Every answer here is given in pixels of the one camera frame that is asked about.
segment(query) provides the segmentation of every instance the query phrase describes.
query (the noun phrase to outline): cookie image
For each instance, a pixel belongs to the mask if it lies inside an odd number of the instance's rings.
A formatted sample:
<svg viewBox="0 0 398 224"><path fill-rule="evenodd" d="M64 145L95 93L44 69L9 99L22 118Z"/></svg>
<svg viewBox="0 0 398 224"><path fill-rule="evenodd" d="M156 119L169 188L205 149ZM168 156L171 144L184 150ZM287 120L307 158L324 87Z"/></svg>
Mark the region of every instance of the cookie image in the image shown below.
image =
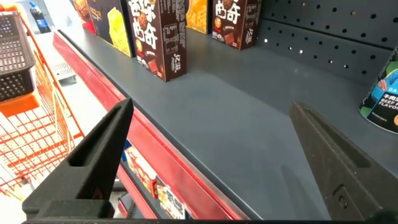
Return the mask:
<svg viewBox="0 0 398 224"><path fill-rule="evenodd" d="M214 19L214 25L215 25L217 28L220 28L220 27L221 27L221 19L220 19L219 17L216 17L216 19Z"/></svg>
<svg viewBox="0 0 398 224"><path fill-rule="evenodd" d="M141 12L141 14L139 14L138 23L142 30L147 29L148 20L147 20L147 15L145 15L145 13Z"/></svg>
<svg viewBox="0 0 398 224"><path fill-rule="evenodd" d="M136 47L139 52L142 52L142 43L139 39L136 40Z"/></svg>
<svg viewBox="0 0 398 224"><path fill-rule="evenodd" d="M223 6L226 10L231 9L233 4L234 4L234 0L223 0Z"/></svg>

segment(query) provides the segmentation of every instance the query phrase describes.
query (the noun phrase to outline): lower shelf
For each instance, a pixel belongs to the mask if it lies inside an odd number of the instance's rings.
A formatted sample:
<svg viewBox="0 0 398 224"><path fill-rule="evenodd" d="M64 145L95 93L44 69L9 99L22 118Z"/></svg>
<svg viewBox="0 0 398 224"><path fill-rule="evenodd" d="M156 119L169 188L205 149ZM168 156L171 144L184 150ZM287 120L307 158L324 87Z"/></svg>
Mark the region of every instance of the lower shelf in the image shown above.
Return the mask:
<svg viewBox="0 0 398 224"><path fill-rule="evenodd" d="M137 176L130 170L127 162L121 162L121 168L124 169L124 171L127 173L129 180L124 178L122 175L119 175L119 178L126 187L127 191L133 196L133 198L135 193L129 191L129 189L132 187L131 184L134 184L133 187L135 187L139 191L139 193L142 195L142 197L144 198L150 209L152 209L153 213L156 216L155 218L162 218L162 219L170 218L163 210L163 208L160 206L159 200L154 199L152 197L152 195L144 187L144 184L142 184L141 181L137 178ZM137 207L138 209L141 209L139 203L137 203Z"/></svg>
<svg viewBox="0 0 398 224"><path fill-rule="evenodd" d="M127 214L129 212L130 207L132 206L132 198L129 193L125 193L122 197L119 198L119 204L118 208L120 212L122 213L122 216L124 218L128 218ZM135 205L135 209L129 218L134 218L134 219L143 219L145 218L144 215L141 213L137 205Z"/></svg>

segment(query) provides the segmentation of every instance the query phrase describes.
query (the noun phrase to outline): red shelf edge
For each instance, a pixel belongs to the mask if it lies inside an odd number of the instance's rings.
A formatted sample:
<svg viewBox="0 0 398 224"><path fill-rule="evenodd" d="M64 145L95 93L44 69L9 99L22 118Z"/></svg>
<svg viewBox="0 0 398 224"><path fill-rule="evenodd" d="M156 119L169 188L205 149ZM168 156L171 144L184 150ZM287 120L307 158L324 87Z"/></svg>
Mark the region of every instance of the red shelf edge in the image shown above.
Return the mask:
<svg viewBox="0 0 398 224"><path fill-rule="evenodd" d="M79 51L74 48L74 46L69 43L61 33L57 31L55 31L53 45L107 110L110 110L115 103L125 99L125 96L87 58L82 56L82 54L79 53ZM161 147L164 151L158 151L158 153L162 153L164 158L167 157L163 163L172 163L174 169L178 169L178 174L181 175L183 183L197 189L194 191L194 194L187 195L186 191L178 188L176 185L172 185L173 193L175 193L183 203L185 203L186 200L191 203L203 201L210 203L206 204L206 206L203 206L203 204L200 203L195 206L187 203L186 206L193 218L214 220L249 219L246 214L244 214L228 197L226 197L226 195L217 189L193 164L191 164L180 153L180 151L178 151L178 149L176 149L168 139L163 136L163 134L161 134L160 131L139 110L137 110L137 108L134 110L134 119L138 122L132 122L127 138L130 140L134 134L136 136L139 135L142 136L142 138L145 138L145 140L150 142L153 146ZM150 134L150 136L143 131L136 131L144 129ZM146 155L143 154L149 163L151 160L154 160L153 156L150 157L150 155L151 154L149 154L149 152ZM172 177L169 176L162 176L157 169L155 169L155 171L157 171L160 178L164 181L172 179ZM170 175L173 173L175 173L174 170L173 172L164 172L164 175ZM136 189L136 186L132 183L126 171L121 166L119 166L118 176L129 191L131 197L136 201L137 206L142 211L143 215L146 218L156 218L155 213L151 210L150 206Z"/></svg>
<svg viewBox="0 0 398 224"><path fill-rule="evenodd" d="M119 200L118 202L118 209L122 214L123 218L127 218L127 209L125 208L121 200Z"/></svg>

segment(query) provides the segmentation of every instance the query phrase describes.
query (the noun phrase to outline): orange shopping cart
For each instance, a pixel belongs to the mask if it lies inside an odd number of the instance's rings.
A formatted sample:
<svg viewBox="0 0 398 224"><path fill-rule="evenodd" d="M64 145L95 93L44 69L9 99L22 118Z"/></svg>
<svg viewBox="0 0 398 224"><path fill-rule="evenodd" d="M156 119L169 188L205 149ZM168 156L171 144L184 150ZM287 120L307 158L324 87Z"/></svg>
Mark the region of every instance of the orange shopping cart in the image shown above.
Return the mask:
<svg viewBox="0 0 398 224"><path fill-rule="evenodd" d="M0 4L0 12L16 12L16 17L20 17L29 34L28 42L35 58L35 65L31 68L35 73L32 76L34 91L0 101L0 192L23 200L17 192L18 189L53 171L75 147L74 140L83 138L84 135L65 100L59 82L24 19L23 11L17 4ZM4 41L0 44L0 61L4 59L4 63L7 63L5 58L11 51L8 47L1 47L4 46ZM0 82L7 84L7 79L1 77ZM15 82L19 81L18 78L22 80L15 74L12 77ZM15 92L11 93L20 93L14 83L10 86L15 87Z"/></svg>

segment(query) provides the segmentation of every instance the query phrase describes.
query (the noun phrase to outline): store shelf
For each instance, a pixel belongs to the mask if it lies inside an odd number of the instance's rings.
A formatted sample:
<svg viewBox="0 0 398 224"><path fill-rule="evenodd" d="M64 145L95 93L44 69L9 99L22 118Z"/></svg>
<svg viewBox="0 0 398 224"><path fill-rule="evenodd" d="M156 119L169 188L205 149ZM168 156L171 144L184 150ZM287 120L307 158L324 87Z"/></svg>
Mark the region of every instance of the store shelf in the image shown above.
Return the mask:
<svg viewBox="0 0 398 224"><path fill-rule="evenodd" d="M130 206L132 204L132 198L129 195L129 193L124 194L122 197L120 197L119 199L119 204L118 204L118 208L121 211L122 215L124 218L127 217L127 213L130 209ZM141 213L141 211L139 210L139 208L136 206L134 209L133 214L131 215L130 218L135 218L135 219L144 219L143 214Z"/></svg>
<svg viewBox="0 0 398 224"><path fill-rule="evenodd" d="M141 195L143 195L145 200L148 202L148 204L152 206L152 210L155 211L155 214L156 214L157 218L170 218L166 214L166 212L163 210L163 208L160 207L159 200L154 199L152 197L152 195L148 192L148 190L144 187L142 182L137 178L137 176L133 172L131 172L127 162L122 162L121 166L123 167L124 170L127 171L128 176L133 181L134 185L139 189ZM124 199L126 199L124 201L124 205L125 205L125 207L127 208L127 211L128 211L128 208L130 207L130 204L132 202L132 198L131 198L130 195L128 195L128 197L124 197ZM134 218L144 218L143 214L139 211L138 207L137 207L136 210L137 211L134 212L133 217Z"/></svg>
<svg viewBox="0 0 398 224"><path fill-rule="evenodd" d="M397 136L358 113L369 86L259 47L240 52L191 30L188 74L164 83L88 32L63 33L181 152L175 159L188 159L249 218L329 219L289 119L294 100L398 176ZM161 178L178 179L150 150L143 156ZM171 184L177 195L187 194L185 182Z"/></svg>

